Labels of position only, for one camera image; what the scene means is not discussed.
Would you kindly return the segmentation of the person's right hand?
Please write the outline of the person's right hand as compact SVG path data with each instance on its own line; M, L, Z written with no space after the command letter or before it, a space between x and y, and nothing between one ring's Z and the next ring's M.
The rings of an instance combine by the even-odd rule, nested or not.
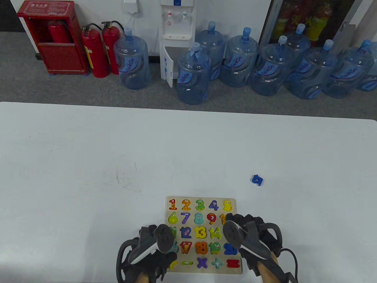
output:
M226 241L237 249L257 277L260 276L258 263L267 263L279 279L284 277L283 271L272 259L272 254L279 257L282 249L282 234L276 224L265 223L261 217L250 214L228 213L222 230Z

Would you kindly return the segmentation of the person's left hand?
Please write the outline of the person's left hand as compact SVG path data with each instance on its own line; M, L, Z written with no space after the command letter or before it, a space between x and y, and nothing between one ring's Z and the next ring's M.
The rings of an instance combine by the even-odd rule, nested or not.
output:
M136 283L145 277L149 283L164 279L170 265L177 260L172 251L175 238L165 225L140 228L138 236L124 241L118 251L116 276L119 283Z

